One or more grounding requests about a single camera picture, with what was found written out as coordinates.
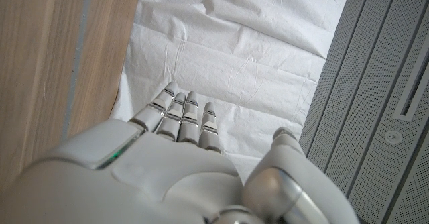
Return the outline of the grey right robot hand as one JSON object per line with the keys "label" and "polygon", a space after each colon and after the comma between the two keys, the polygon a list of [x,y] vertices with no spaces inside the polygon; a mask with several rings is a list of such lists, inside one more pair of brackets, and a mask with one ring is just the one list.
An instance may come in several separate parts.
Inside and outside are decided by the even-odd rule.
{"label": "grey right robot hand", "polygon": [[212,103],[169,83],[129,121],[104,121],[30,164],[2,223],[357,223],[285,127],[246,181],[222,152]]}

